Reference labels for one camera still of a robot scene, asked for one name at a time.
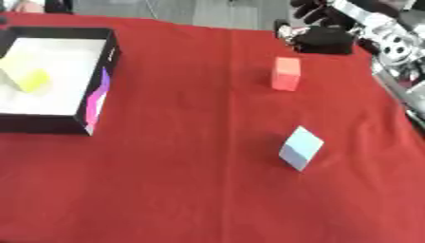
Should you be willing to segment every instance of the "yellow cube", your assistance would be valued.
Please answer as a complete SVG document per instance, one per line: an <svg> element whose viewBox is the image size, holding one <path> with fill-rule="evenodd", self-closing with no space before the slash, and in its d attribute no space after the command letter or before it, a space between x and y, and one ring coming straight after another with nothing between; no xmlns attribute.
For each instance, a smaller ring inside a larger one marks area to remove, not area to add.
<svg viewBox="0 0 425 243"><path fill-rule="evenodd" d="M49 81L47 72L37 64L36 58L29 54L7 54L0 59L0 69L4 72L2 78L24 92L33 92Z"/></svg>

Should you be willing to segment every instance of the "printed graphic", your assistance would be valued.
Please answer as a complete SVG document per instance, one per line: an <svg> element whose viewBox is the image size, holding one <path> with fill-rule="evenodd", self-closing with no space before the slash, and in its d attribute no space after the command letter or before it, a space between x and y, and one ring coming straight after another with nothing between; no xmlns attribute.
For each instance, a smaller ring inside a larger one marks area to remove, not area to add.
<svg viewBox="0 0 425 243"><path fill-rule="evenodd" d="M102 70L102 84L93 92L87 99L87 108L85 111L85 121L87 122L86 130L90 133L93 132L96 123L98 122L99 115L101 113L106 94L109 90L111 78L106 71L106 68Z"/></svg>

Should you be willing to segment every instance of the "gray floor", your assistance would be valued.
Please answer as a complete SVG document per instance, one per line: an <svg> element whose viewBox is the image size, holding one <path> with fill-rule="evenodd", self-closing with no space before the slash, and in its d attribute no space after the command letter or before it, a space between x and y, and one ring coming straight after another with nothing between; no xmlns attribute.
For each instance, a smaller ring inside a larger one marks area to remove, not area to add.
<svg viewBox="0 0 425 243"><path fill-rule="evenodd" d="M76 12L157 18L178 24L219 28L271 29L275 19L290 16L289 0L74 0ZM408 0L381 0L398 7ZM302 23L290 19L294 26Z"/></svg>

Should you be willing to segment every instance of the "cube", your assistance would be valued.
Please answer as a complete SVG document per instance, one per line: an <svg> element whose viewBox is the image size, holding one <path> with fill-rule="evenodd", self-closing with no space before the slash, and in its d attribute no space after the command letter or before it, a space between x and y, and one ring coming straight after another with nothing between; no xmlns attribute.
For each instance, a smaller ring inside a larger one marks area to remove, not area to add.
<svg viewBox="0 0 425 243"><path fill-rule="evenodd" d="M30 93L49 80L47 72L40 68L35 56L27 53L14 53L0 59L0 79L4 83Z"/></svg>
<svg viewBox="0 0 425 243"><path fill-rule="evenodd" d="M295 91L301 77L301 64L297 58L276 58L271 86L275 90Z"/></svg>
<svg viewBox="0 0 425 243"><path fill-rule="evenodd" d="M279 157L298 171L303 171L324 142L299 126L282 147Z"/></svg>

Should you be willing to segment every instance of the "cable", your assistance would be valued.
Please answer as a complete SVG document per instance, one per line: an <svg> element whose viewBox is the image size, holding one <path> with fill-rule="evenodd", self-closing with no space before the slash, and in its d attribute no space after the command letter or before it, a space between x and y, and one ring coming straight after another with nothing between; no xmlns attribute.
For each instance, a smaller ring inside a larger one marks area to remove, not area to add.
<svg viewBox="0 0 425 243"><path fill-rule="evenodd" d="M144 0L144 1L146 3L146 6L148 7L148 10L151 12L152 16L155 19L158 19L157 13L155 12L154 7L152 6L152 3L149 0Z"/></svg>

